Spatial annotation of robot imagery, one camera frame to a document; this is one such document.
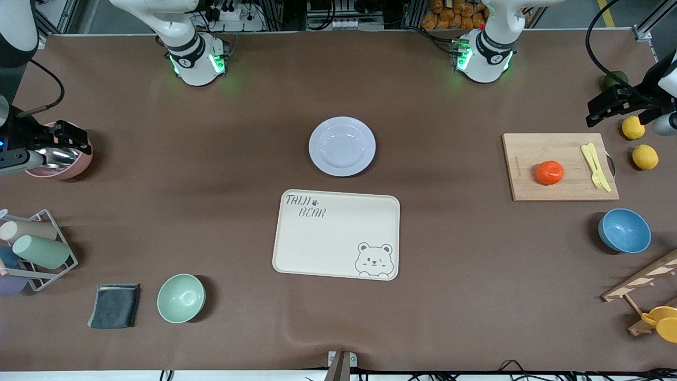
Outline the orange fruit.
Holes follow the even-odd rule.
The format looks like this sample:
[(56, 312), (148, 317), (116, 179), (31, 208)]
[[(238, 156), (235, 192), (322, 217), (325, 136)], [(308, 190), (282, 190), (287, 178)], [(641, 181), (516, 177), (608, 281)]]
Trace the orange fruit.
[(565, 176), (564, 167), (557, 161), (545, 161), (535, 169), (535, 178), (546, 186), (560, 183)]

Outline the white round plate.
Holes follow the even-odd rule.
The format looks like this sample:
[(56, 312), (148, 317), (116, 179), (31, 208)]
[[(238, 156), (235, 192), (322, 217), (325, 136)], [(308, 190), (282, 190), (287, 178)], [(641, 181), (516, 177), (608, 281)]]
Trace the white round plate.
[(350, 177), (370, 166), (376, 156), (377, 141), (363, 121), (336, 116), (314, 128), (308, 152), (315, 167), (325, 174)]

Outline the pink bowl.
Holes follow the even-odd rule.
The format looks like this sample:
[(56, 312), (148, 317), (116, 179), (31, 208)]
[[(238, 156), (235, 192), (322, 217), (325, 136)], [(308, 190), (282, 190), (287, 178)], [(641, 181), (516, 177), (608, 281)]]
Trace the pink bowl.
[[(44, 124), (49, 128), (53, 126), (54, 122)], [(81, 129), (81, 136), (83, 135), (88, 135), (85, 130)], [(56, 137), (54, 137), (54, 147), (56, 148)], [(77, 161), (75, 163), (68, 167), (65, 170), (58, 170), (58, 169), (48, 169), (44, 167), (37, 167), (34, 169), (29, 169), (26, 171), (27, 174), (30, 176), (36, 177), (36, 178), (44, 178), (44, 179), (49, 179), (49, 180), (68, 180), (71, 178), (74, 178), (78, 175), (80, 175), (87, 167), (89, 166), (90, 162), (92, 161), (92, 158), (94, 156), (94, 149), (92, 148), (92, 155), (79, 155)]]

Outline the yellow lemon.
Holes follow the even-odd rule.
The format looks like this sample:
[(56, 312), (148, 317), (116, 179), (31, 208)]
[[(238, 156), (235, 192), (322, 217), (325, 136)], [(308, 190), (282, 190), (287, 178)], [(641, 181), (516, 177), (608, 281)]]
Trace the yellow lemon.
[(655, 149), (646, 144), (640, 144), (633, 150), (632, 159), (635, 166), (640, 170), (654, 169), (660, 162)]
[(632, 115), (622, 121), (621, 132), (628, 140), (638, 140), (645, 135), (645, 126), (638, 116)]

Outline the yellow plastic fork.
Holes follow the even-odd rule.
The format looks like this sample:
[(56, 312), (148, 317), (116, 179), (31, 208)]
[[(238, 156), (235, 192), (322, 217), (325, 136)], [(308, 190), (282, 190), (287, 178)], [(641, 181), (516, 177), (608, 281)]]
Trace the yellow plastic fork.
[(602, 178), (602, 171), (599, 167), (599, 164), (595, 161), (596, 157), (595, 155), (590, 152), (590, 148), (588, 145), (582, 145), (580, 147), (582, 150), (583, 156), (588, 163), (588, 166), (590, 167), (591, 171), (591, 181), (594, 183), (595, 187), (597, 189), (605, 189), (606, 186), (604, 185), (603, 178)]

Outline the yellow plastic knife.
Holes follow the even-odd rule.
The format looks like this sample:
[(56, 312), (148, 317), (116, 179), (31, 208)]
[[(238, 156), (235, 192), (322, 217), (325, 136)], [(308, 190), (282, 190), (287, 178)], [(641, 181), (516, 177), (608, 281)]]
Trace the yellow plastic knife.
[(606, 176), (602, 171), (601, 162), (599, 160), (599, 155), (597, 154), (595, 145), (592, 143), (588, 143), (586, 144), (586, 147), (590, 151), (592, 160), (595, 165), (595, 170), (592, 174), (592, 180), (594, 181), (597, 187), (604, 188), (607, 192), (611, 192), (611, 186), (609, 185)]

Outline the wooden cutting board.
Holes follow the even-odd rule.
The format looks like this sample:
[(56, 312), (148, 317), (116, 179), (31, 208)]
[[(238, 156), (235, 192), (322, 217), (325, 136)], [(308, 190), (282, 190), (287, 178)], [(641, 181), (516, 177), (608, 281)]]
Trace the wooden cutting board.
[[(619, 200), (619, 191), (607, 163), (600, 133), (505, 133), (502, 137), (510, 188), (515, 202), (607, 202)], [(611, 190), (595, 187), (591, 170), (582, 150), (594, 144), (602, 173)], [(564, 177), (557, 184), (537, 181), (537, 166), (557, 161)]]

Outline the beige cup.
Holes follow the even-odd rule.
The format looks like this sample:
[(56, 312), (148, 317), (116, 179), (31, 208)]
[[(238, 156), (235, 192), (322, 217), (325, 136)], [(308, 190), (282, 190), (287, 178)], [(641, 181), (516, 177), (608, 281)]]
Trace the beige cup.
[(0, 226), (0, 240), (9, 244), (14, 244), (24, 235), (56, 240), (58, 233), (53, 224), (48, 222), (9, 220)]

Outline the green cup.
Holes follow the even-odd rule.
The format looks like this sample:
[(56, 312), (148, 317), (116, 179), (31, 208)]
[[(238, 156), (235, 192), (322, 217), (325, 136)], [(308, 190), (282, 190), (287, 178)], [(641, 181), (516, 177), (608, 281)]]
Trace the green cup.
[(34, 235), (19, 237), (12, 249), (20, 258), (48, 270), (60, 268), (72, 253), (65, 243)]

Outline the blue bowl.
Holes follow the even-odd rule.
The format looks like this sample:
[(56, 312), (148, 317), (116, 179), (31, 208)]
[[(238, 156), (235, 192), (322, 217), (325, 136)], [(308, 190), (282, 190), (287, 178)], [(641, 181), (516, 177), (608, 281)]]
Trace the blue bowl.
[(641, 253), (650, 246), (652, 233), (641, 215), (629, 209), (613, 209), (603, 215), (599, 237), (606, 246), (622, 253)]

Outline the purple cup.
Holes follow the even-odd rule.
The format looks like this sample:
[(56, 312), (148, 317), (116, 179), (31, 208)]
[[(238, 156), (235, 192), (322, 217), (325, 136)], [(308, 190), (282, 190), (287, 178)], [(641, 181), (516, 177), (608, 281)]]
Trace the purple cup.
[(19, 294), (28, 284), (26, 277), (0, 275), (0, 296), (14, 296)]

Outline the wooden rack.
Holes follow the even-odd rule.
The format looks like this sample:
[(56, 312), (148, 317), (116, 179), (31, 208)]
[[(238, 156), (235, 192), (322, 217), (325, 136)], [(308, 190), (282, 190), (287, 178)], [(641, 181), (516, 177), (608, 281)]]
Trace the wooden rack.
[[(654, 331), (650, 323), (642, 319), (643, 311), (638, 308), (636, 303), (629, 296), (631, 292), (640, 288), (653, 287), (655, 281), (658, 279), (677, 276), (677, 249), (673, 249), (665, 254), (662, 258), (658, 258), (655, 262), (639, 270), (635, 275), (624, 280), (616, 287), (611, 288), (600, 296), (603, 302), (612, 302), (623, 300), (631, 306), (634, 311), (640, 316), (640, 319), (633, 325), (629, 326), (628, 332), (633, 336), (640, 336), (651, 334)], [(666, 307), (677, 309), (677, 296), (663, 304)]]

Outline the light green bowl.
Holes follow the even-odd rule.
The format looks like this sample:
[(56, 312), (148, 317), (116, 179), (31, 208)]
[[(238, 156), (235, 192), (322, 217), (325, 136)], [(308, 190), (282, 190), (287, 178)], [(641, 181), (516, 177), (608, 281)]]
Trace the light green bowl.
[(189, 322), (201, 312), (206, 302), (205, 285), (191, 274), (177, 274), (169, 278), (157, 296), (157, 310), (169, 323)]

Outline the yellow plastic cup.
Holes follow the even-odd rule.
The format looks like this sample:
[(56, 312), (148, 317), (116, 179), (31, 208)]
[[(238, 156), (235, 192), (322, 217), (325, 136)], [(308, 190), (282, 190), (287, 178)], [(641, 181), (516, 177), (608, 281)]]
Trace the yellow plastic cup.
[(655, 328), (663, 340), (677, 344), (677, 308), (658, 306), (649, 313), (642, 313), (641, 319)]

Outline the cream tray with bear print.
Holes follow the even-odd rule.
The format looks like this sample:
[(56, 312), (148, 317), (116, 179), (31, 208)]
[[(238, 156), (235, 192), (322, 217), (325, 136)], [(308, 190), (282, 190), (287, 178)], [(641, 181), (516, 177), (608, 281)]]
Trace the cream tray with bear print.
[(399, 242), (400, 202), (391, 195), (289, 189), (272, 265), (283, 274), (393, 280)]

